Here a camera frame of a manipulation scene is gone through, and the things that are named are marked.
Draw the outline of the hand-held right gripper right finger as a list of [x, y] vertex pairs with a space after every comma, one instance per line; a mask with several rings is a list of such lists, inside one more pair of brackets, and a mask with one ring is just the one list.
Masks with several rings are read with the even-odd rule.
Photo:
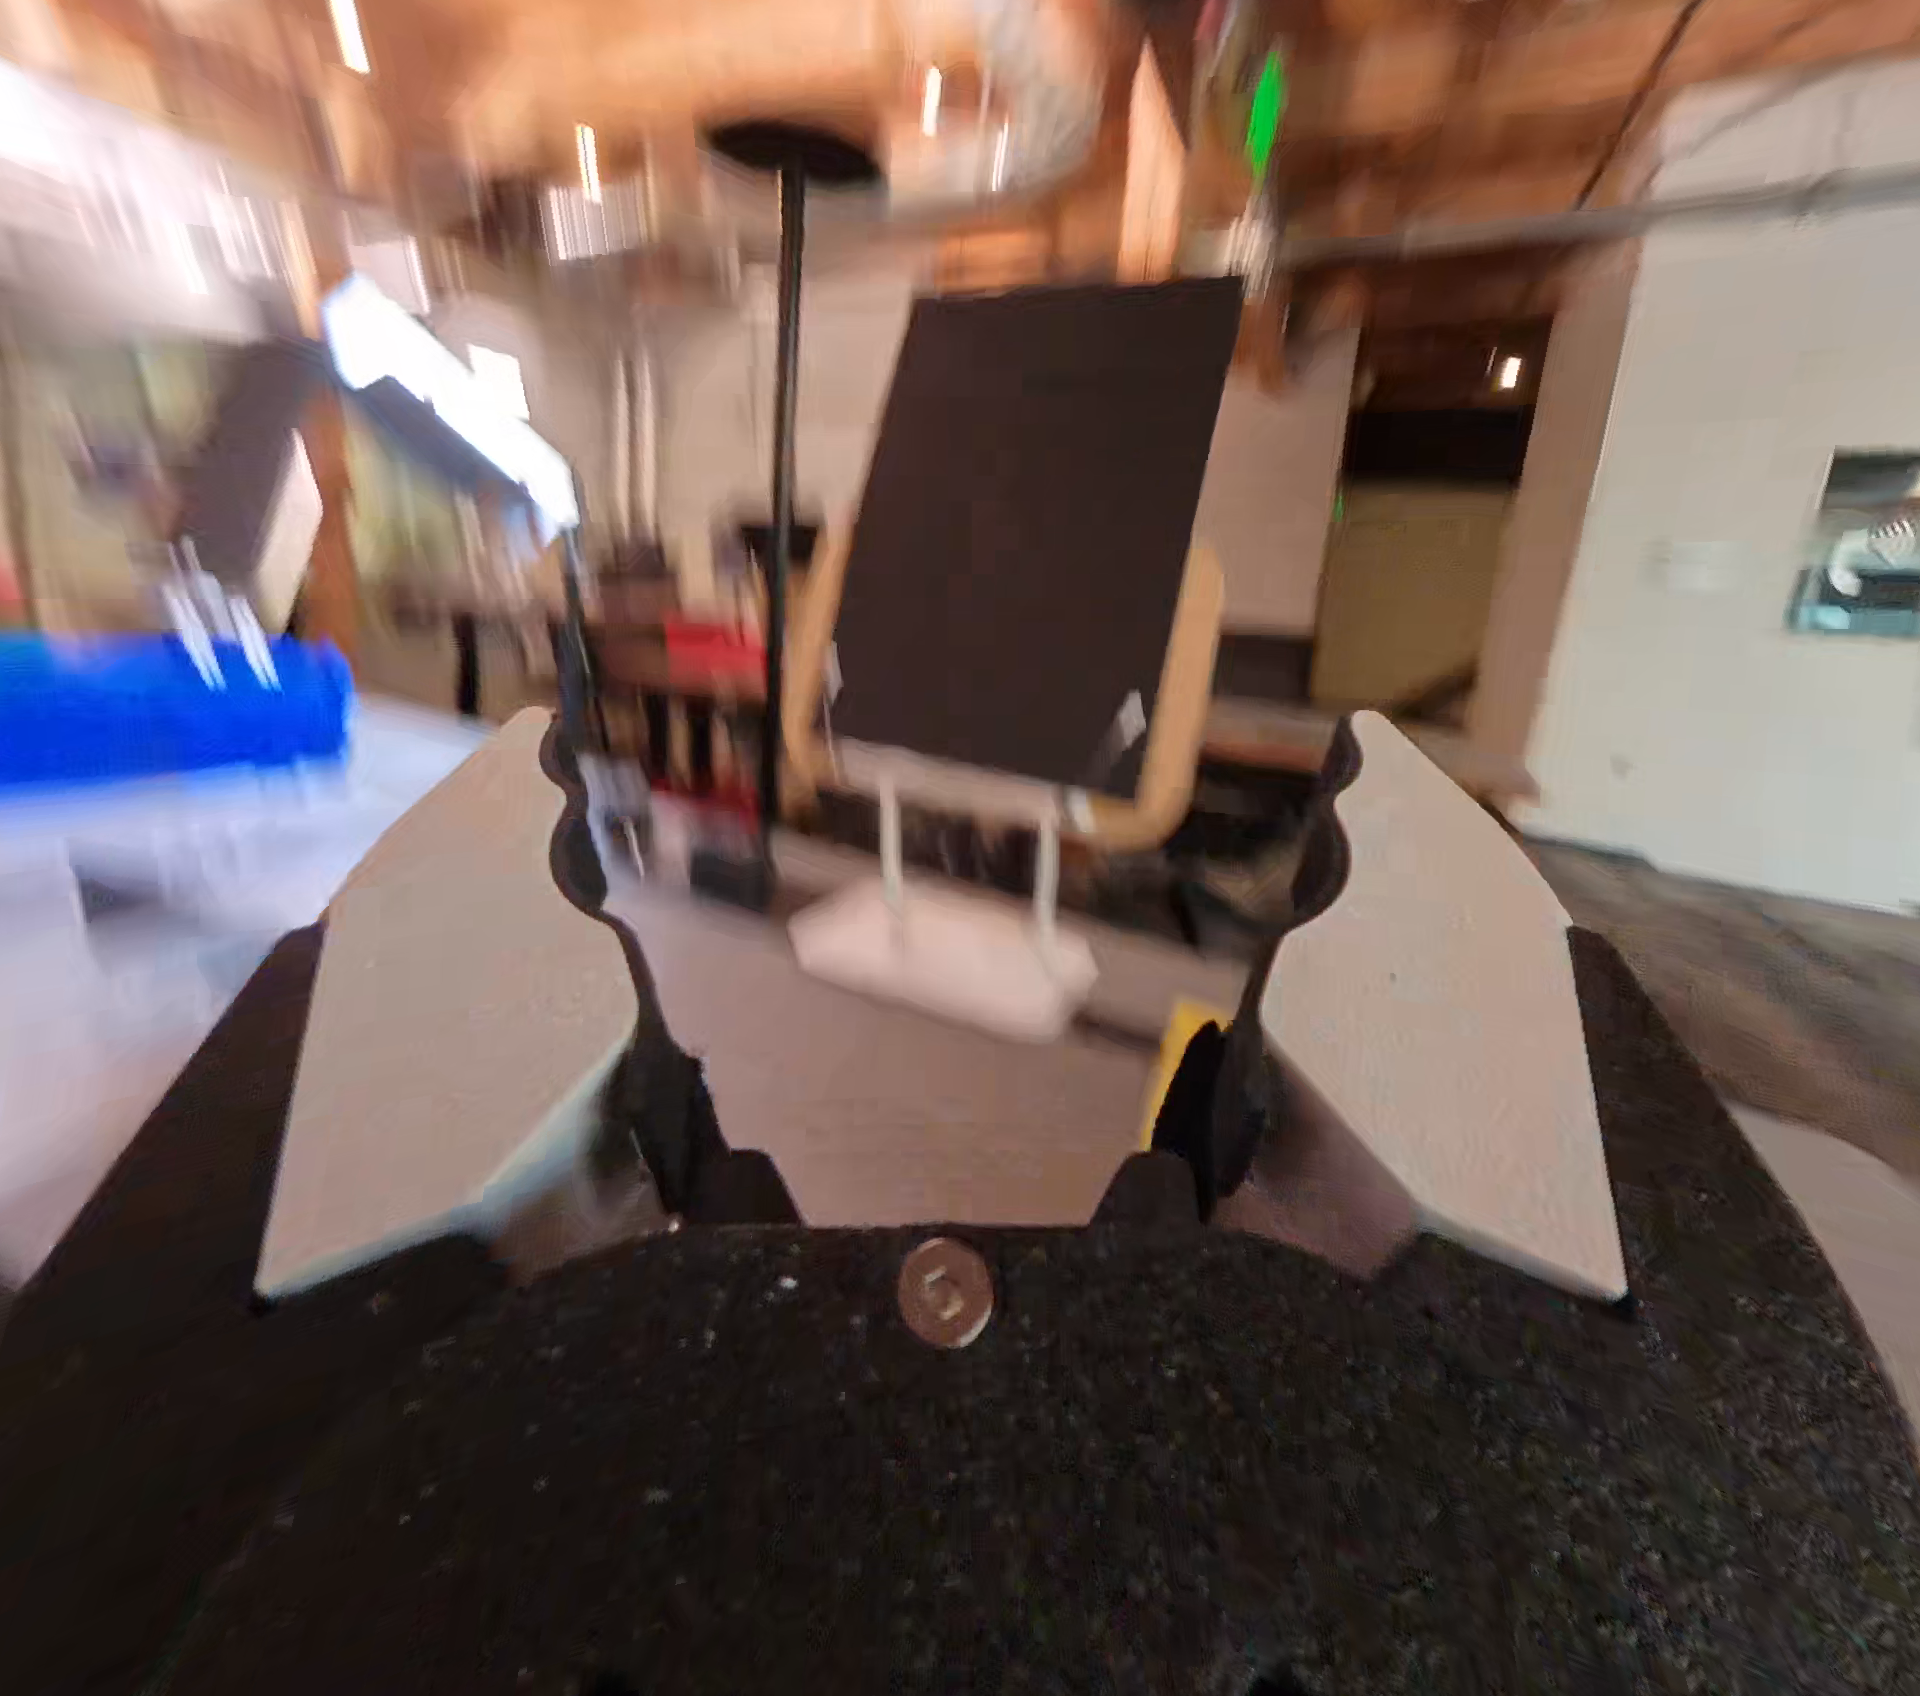
[[1284, 1084], [1236, 1226], [1370, 1280], [1437, 1238], [1628, 1295], [1572, 918], [1393, 722], [1341, 720], [1252, 1009]]

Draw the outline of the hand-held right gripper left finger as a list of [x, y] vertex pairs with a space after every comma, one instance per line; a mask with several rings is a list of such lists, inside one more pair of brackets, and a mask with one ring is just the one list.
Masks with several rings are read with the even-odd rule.
[[326, 905], [252, 1288], [496, 1251], [584, 1172], [641, 1029], [558, 717], [520, 711]]

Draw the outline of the grey desk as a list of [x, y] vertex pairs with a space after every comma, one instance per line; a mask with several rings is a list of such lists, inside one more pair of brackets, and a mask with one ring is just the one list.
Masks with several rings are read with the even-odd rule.
[[[3, 797], [3, 1287], [21, 1288], [282, 935], [381, 844], [449, 818], [507, 737], [397, 703], [353, 712], [339, 765]], [[1238, 974], [1096, 937], [1093, 1026], [1051, 1048], [805, 978], [786, 930], [615, 880], [727, 1138], [766, 1150], [819, 1226], [1066, 1224], [1137, 1127], [1180, 999]]]

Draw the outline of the black light stand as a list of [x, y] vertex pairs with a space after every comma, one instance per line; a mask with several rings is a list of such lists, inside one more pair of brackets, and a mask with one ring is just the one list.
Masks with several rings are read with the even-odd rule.
[[608, 732], [587, 636], [575, 525], [556, 533], [552, 556], [558, 572], [558, 602], [548, 628], [559, 722], [575, 755], [597, 755], [605, 748]]

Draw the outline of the blue plastic bin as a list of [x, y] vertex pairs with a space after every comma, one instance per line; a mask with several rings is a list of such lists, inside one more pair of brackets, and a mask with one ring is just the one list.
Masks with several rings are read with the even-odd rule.
[[274, 638], [275, 680], [215, 642], [212, 683], [162, 634], [2, 636], [2, 790], [39, 794], [148, 779], [332, 767], [355, 701], [328, 647]]

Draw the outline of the red plastic bin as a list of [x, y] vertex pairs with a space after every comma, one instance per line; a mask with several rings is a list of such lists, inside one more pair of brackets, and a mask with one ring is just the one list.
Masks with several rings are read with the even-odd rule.
[[754, 624], [670, 614], [660, 636], [670, 692], [709, 701], [763, 699], [766, 652]]

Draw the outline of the studio light panel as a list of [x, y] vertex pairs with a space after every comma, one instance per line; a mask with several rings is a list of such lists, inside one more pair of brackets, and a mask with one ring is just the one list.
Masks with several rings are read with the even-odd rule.
[[338, 282], [320, 320], [339, 389], [395, 448], [465, 495], [517, 507], [543, 541], [580, 526], [563, 454], [370, 279]]

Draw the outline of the black board with tan frame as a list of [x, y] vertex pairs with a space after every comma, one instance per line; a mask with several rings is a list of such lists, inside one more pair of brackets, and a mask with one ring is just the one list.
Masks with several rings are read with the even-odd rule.
[[847, 522], [781, 668], [786, 781], [997, 813], [1148, 853], [1188, 816], [1226, 606], [1194, 539], [1242, 282], [912, 303]]

